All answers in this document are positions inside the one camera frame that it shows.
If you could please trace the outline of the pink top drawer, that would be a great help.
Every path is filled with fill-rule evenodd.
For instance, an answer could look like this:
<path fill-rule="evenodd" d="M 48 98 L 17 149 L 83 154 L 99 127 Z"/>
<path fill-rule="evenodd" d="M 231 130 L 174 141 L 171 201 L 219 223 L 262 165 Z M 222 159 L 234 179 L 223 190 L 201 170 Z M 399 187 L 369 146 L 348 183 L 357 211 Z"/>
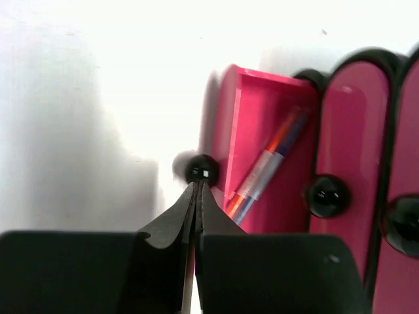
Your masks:
<path fill-rule="evenodd" d="M 403 77 L 373 313 L 418 312 L 418 64 Z"/>

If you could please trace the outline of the pink bottom drawer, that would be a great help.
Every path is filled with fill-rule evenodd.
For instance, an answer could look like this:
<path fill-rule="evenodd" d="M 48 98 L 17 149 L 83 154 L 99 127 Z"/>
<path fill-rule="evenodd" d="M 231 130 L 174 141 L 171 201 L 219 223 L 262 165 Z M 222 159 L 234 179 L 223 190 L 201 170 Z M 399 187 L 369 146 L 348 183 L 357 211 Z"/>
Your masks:
<path fill-rule="evenodd" d="M 318 138 L 323 75 L 307 69 L 294 77 L 227 68 L 217 94 L 210 156 L 219 164 L 212 188 L 216 204 L 204 202 L 204 231 L 209 234 L 279 234 L 308 230 L 302 191 L 312 177 Z M 312 115 L 290 153 L 241 224 L 228 217 L 233 193 L 295 107 Z"/>

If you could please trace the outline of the pink drawer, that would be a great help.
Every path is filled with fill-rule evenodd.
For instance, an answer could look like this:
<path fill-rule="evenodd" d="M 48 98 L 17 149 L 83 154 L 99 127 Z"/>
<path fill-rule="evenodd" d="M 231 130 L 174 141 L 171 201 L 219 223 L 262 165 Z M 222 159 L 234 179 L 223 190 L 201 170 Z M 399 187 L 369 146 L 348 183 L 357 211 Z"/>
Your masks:
<path fill-rule="evenodd" d="M 403 77 L 373 313 L 418 312 L 418 64 Z"/>
<path fill-rule="evenodd" d="M 323 75 L 307 69 L 294 77 L 227 68 L 217 94 L 210 156 L 219 164 L 212 188 L 216 204 L 204 202 L 204 231 L 209 234 L 279 234 L 308 230 L 302 191 L 312 177 L 318 138 Z M 295 107 L 312 115 L 290 153 L 241 224 L 228 217 L 233 193 Z"/>
<path fill-rule="evenodd" d="M 337 69 L 321 104 L 316 178 L 307 191 L 309 231 L 333 234 L 365 276 L 382 159 L 390 80 L 355 61 Z"/>

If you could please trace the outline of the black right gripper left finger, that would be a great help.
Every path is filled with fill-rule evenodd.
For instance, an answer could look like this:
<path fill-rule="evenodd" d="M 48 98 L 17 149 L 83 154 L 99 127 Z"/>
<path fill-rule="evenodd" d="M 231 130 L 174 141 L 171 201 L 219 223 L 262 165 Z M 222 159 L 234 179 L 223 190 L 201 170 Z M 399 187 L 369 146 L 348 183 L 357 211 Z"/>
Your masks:
<path fill-rule="evenodd" d="M 135 232 L 1 234 L 2 313 L 188 313 L 196 185 Z"/>

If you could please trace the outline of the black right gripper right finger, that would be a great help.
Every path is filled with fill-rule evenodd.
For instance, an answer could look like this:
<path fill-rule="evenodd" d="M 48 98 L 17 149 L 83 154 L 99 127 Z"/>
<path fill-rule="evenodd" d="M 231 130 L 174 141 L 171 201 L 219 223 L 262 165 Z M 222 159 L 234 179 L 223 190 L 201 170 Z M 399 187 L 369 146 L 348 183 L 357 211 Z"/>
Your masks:
<path fill-rule="evenodd" d="M 370 313 L 355 260 L 333 235 L 248 234 L 200 185 L 196 277 L 204 313 Z"/>

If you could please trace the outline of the thin orange highlighter pen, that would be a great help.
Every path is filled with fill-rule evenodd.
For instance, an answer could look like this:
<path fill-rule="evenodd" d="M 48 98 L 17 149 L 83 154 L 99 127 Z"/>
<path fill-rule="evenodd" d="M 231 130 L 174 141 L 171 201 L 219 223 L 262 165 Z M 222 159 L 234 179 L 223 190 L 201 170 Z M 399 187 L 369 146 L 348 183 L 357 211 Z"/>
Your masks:
<path fill-rule="evenodd" d="M 230 201 L 226 206 L 226 213 L 230 218 L 234 217 L 241 203 L 246 199 L 251 188 L 261 176 L 262 170 L 267 165 L 269 159 L 272 157 L 273 152 L 285 137 L 289 128 L 295 123 L 296 119 L 300 116 L 301 108 L 295 107 L 287 115 L 286 119 L 282 122 L 281 126 L 277 129 L 272 138 L 267 142 L 267 145 L 259 154 L 252 168 L 249 170 L 247 176 L 240 183 L 238 188 L 234 191 Z"/>

